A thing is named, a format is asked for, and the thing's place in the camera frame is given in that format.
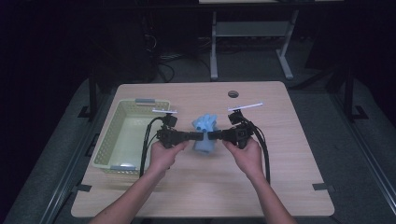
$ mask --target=basket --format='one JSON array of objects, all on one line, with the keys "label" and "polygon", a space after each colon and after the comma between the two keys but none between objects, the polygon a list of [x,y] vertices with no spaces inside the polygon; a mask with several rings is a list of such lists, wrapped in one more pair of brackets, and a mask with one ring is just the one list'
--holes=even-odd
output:
[{"label": "basket", "polygon": [[[106,173],[138,174],[147,126],[154,118],[164,116],[163,113],[152,112],[152,109],[169,110],[169,107],[170,102],[165,100],[119,101],[108,127],[102,130],[105,136],[98,142],[92,165]],[[149,136],[154,136],[161,125],[160,121],[154,122]],[[145,169],[149,166],[149,152]]]}]

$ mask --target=person's right arm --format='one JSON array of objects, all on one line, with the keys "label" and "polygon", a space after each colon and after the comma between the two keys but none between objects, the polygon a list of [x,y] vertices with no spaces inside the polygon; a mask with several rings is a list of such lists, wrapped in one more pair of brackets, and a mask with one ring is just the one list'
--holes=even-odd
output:
[{"label": "person's right arm", "polygon": [[265,179],[262,170],[262,149],[259,143],[249,138],[244,149],[227,141],[223,141],[223,144],[233,154],[236,164],[247,175],[256,190],[267,223],[297,223]]}]

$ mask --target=forearm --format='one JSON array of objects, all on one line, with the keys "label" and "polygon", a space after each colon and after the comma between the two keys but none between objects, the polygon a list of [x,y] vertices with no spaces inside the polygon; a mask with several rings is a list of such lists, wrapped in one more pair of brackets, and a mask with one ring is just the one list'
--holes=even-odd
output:
[{"label": "forearm", "polygon": [[260,200],[262,212],[264,213],[265,220],[268,224],[282,223],[297,223],[295,219],[286,210],[283,203],[276,196],[276,193],[265,180],[264,175],[255,175],[249,177],[254,189]]},{"label": "forearm", "polygon": [[146,171],[114,203],[96,215],[91,223],[131,223],[162,178],[163,174]]}]

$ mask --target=person's left arm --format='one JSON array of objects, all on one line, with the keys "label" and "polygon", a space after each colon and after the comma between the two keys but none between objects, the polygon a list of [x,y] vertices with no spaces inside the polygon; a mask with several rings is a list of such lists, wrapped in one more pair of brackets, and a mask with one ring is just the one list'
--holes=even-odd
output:
[{"label": "person's left arm", "polygon": [[90,223],[131,223],[155,186],[165,176],[166,170],[175,162],[176,154],[187,144],[188,142],[180,143],[169,149],[164,148],[161,142],[152,144],[147,171]]}]

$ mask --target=person's left hand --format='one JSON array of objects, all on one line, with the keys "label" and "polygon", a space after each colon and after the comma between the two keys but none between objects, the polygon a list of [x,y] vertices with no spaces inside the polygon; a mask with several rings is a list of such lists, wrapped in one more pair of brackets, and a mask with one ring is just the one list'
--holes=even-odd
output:
[{"label": "person's left hand", "polygon": [[151,145],[148,171],[164,174],[175,163],[177,153],[183,150],[188,144],[189,141],[185,141],[174,147],[165,148],[160,141],[153,143]]}]

